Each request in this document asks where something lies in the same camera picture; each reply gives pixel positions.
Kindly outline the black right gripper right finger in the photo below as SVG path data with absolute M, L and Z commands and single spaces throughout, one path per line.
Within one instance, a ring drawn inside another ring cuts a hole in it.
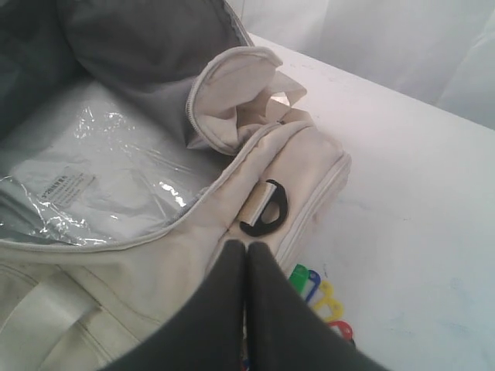
M 250 243 L 245 309 L 251 370 L 384 370 L 328 327 L 298 295 L 268 245 Z

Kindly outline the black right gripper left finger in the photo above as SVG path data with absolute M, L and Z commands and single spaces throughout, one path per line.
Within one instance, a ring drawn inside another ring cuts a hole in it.
M 228 240 L 188 302 L 105 370 L 240 370 L 246 247 Z

